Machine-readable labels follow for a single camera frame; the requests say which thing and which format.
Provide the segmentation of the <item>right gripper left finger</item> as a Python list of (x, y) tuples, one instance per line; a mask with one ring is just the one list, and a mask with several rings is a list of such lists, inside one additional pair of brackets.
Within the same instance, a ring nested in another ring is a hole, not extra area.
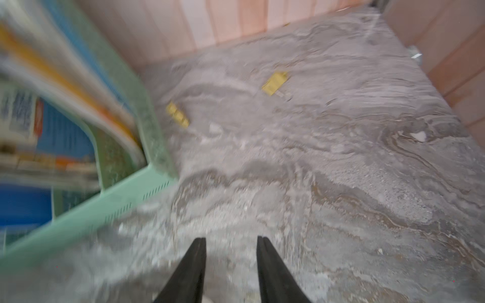
[(207, 260), (206, 238), (196, 238), (153, 303), (201, 303)]

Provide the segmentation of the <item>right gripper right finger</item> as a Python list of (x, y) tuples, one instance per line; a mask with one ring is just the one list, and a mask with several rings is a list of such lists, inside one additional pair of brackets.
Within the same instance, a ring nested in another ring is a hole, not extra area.
[(261, 302), (310, 302), (267, 237), (256, 245)]

